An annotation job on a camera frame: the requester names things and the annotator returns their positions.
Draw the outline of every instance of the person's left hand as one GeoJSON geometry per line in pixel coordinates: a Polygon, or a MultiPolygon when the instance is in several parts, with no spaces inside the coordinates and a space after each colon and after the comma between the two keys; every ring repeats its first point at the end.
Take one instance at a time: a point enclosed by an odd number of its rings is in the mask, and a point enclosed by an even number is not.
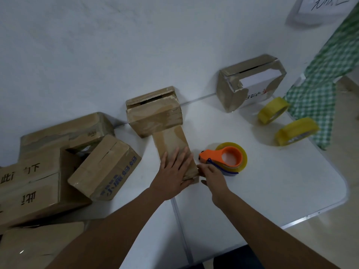
{"type": "Polygon", "coordinates": [[[179,150],[179,148],[175,150],[167,165],[167,152],[163,154],[159,171],[150,185],[150,189],[163,200],[175,197],[194,182],[193,179],[183,181],[185,172],[193,159],[193,153],[185,160],[189,148],[183,149],[183,152],[177,158],[179,150]]]}

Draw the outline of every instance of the person's left arm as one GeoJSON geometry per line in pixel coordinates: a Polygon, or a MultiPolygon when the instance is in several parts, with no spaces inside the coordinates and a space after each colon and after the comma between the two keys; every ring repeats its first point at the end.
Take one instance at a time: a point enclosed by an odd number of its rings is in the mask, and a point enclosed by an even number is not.
{"type": "Polygon", "coordinates": [[[157,208],[193,183],[193,180],[182,182],[193,154],[185,160],[188,147],[177,158],[178,152],[176,149],[167,166],[165,153],[149,188],[107,216],[97,227],[79,235],[46,269],[119,269],[137,235],[157,208]]]}

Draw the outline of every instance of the person's right arm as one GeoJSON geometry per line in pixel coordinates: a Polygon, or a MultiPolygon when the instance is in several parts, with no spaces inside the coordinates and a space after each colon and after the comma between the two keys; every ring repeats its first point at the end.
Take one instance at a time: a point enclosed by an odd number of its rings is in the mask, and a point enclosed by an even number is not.
{"type": "Polygon", "coordinates": [[[222,210],[249,244],[266,269],[338,268],[276,226],[227,187],[223,174],[213,165],[198,165],[212,192],[213,203],[222,210]]]}

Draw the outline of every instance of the orange tape dispenser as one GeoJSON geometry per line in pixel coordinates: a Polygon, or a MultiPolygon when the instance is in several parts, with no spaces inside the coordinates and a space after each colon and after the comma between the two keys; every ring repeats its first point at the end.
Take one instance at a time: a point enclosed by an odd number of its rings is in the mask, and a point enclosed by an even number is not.
{"type": "Polygon", "coordinates": [[[199,155],[202,163],[217,167],[224,175],[235,176],[247,164],[247,155],[242,147],[233,142],[220,144],[215,150],[205,150],[199,155]]]}

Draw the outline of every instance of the dark pants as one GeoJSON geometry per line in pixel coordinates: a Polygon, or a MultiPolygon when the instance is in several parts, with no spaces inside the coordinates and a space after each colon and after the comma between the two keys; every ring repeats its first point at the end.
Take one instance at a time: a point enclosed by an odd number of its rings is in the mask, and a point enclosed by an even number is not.
{"type": "MultiPolygon", "coordinates": [[[[261,262],[249,245],[232,250],[231,252],[215,257],[213,269],[264,269],[261,262]]],[[[203,264],[192,266],[189,269],[204,269],[203,264]]]]}

